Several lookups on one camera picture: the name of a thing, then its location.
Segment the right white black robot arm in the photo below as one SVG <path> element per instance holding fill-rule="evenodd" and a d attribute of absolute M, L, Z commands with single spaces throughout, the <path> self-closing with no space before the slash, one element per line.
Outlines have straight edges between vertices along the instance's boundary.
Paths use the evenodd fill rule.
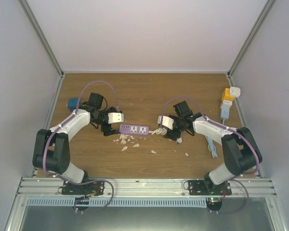
<path fill-rule="evenodd" d="M 256 141 L 247 127 L 232 128 L 207 117 L 201 110 L 194 114 L 186 101 L 173 106 L 176 115 L 158 117 L 160 127 L 167 129 L 164 138 L 176 141 L 181 132 L 200 134 L 221 145 L 223 163 L 204 176 L 204 191 L 214 195 L 228 180 L 254 168 L 258 172 L 263 157 Z"/>

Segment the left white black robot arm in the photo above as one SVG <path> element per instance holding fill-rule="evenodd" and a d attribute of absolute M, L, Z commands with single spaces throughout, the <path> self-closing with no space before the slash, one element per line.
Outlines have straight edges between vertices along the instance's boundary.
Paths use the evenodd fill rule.
<path fill-rule="evenodd" d="M 78 194 L 85 194 L 90 183 L 85 180 L 85 171 L 75 166 L 70 159 L 69 143 L 85 126 L 101 128 L 104 136 L 120 134 L 112 124 L 124 121 L 124 114 L 115 107 L 101 109 L 104 96 L 91 93 L 89 99 L 72 111 L 72 114 L 49 130 L 40 129 L 36 135 L 32 164 L 45 173 L 51 172 L 64 180 L 73 182 Z"/>

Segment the white cube adapter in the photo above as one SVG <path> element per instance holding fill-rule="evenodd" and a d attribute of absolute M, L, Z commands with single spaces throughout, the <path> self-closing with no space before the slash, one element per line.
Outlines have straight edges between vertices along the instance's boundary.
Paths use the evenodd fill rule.
<path fill-rule="evenodd" d="M 241 89 L 239 87 L 230 87 L 229 96 L 233 98 L 238 98 L 241 95 Z"/>

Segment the light blue charger block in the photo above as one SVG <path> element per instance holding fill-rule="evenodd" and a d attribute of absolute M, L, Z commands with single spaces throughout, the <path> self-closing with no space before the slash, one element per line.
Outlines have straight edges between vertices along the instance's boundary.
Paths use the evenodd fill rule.
<path fill-rule="evenodd" d="M 230 114 L 230 108 L 233 102 L 229 100 L 223 100 L 220 106 L 220 119 L 221 120 L 228 120 Z"/>

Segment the purple power strip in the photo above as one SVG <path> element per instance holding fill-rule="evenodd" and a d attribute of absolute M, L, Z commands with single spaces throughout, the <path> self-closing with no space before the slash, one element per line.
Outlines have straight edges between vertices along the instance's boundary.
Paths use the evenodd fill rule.
<path fill-rule="evenodd" d="M 149 127 L 141 125 L 121 124 L 119 127 L 119 131 L 121 134 L 124 135 L 148 135 Z"/>

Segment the blue cube plug adapter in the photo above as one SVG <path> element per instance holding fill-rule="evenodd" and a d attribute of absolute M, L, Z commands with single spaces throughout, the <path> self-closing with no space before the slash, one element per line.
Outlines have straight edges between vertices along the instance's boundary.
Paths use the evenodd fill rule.
<path fill-rule="evenodd" d="M 67 102 L 67 108 L 69 109 L 69 111 L 73 111 L 76 109 L 78 104 L 78 98 L 69 98 L 68 102 Z"/>

